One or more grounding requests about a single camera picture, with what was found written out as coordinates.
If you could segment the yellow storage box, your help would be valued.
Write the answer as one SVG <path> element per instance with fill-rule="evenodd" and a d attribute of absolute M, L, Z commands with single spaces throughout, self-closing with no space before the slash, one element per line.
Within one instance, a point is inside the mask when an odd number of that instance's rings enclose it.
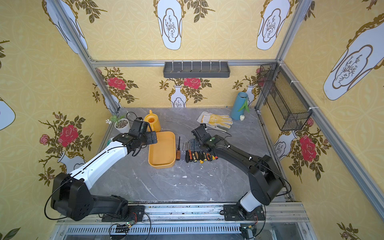
<path fill-rule="evenodd" d="M 174 166 L 176 161 L 175 134 L 170 131 L 158 132 L 156 144 L 150 145 L 150 166 L 155 169 L 167 169 Z"/>

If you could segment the black yellow cap screwdriver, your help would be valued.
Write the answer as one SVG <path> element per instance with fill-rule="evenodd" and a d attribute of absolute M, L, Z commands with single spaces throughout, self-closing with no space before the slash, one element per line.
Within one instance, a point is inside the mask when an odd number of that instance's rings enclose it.
<path fill-rule="evenodd" d="M 204 154 L 202 151 L 198 151 L 198 157 L 199 157 L 200 164 L 203 164 L 204 163 Z"/>

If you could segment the orange handled screwdriver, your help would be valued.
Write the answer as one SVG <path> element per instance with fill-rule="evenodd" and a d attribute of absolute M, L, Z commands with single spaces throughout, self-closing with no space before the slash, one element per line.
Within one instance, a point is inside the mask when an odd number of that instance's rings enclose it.
<path fill-rule="evenodd" d="M 193 155 L 192 155 L 192 151 L 191 151 L 191 142 L 190 141 L 188 142 L 188 151 L 189 151 L 190 162 L 193 162 Z"/>

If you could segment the clear handle screwdriver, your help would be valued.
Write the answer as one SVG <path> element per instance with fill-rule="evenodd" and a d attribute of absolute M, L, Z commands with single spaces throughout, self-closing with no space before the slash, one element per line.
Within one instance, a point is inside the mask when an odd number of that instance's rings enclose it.
<path fill-rule="evenodd" d="M 185 143 L 183 143 L 181 148 L 181 161 L 185 160 L 185 155 Z"/>

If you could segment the black ribbed handle screwdriver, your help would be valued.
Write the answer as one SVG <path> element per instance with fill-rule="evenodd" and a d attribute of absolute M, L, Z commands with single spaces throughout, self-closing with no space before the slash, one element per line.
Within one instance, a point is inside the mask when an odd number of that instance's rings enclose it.
<path fill-rule="evenodd" d="M 186 161 L 186 163 L 190 162 L 189 142 L 186 142 L 186 144 L 185 144 L 185 161 Z"/>

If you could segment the orange grip black shaft screwdriver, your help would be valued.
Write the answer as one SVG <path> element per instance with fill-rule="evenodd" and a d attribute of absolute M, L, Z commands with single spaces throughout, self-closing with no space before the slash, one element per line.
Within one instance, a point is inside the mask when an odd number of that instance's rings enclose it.
<path fill-rule="evenodd" d="M 177 146 L 177 150 L 176 150 L 176 161 L 179 161 L 181 158 L 180 142 L 181 142 L 181 138 L 179 137 L 178 146 Z"/>

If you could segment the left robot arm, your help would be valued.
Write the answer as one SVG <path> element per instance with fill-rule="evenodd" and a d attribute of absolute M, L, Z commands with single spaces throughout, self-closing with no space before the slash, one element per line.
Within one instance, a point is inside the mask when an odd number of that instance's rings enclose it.
<path fill-rule="evenodd" d="M 136 118 L 127 133 L 120 133 L 94 158 L 69 174 L 54 178 L 53 190 L 46 201 L 62 217 L 80 221 L 89 215 L 104 214 L 124 221 L 130 214 L 128 201 L 122 197 L 96 196 L 90 193 L 96 181 L 128 154 L 157 143 L 157 134 L 148 122 Z"/>

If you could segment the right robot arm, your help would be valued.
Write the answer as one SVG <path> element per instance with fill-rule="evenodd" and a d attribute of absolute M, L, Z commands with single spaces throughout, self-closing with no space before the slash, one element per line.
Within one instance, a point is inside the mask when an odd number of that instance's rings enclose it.
<path fill-rule="evenodd" d="M 204 153 L 226 160 L 248 176 L 250 190 L 238 201 L 243 211 L 250 213 L 262 205 L 268 206 L 281 195 L 285 185 L 290 185 L 272 157 L 252 155 L 219 135 L 211 136 L 206 124 L 200 124 L 192 134 Z"/>

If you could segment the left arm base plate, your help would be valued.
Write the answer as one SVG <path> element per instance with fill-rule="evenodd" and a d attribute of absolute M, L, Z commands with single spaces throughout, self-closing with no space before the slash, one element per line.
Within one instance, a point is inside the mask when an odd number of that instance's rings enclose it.
<path fill-rule="evenodd" d="M 143 205 L 127 205 L 118 210 L 117 214 L 103 214 L 102 222 L 114 223 L 114 222 L 141 222 L 144 217 L 145 206 Z"/>

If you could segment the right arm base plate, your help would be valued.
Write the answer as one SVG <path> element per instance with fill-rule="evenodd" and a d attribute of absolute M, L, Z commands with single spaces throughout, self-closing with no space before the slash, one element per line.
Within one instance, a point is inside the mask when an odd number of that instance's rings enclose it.
<path fill-rule="evenodd" d="M 264 221 L 266 219 L 265 211 L 262 206 L 247 212 L 240 205 L 223 205 L 220 215 L 224 216 L 226 221 Z"/>

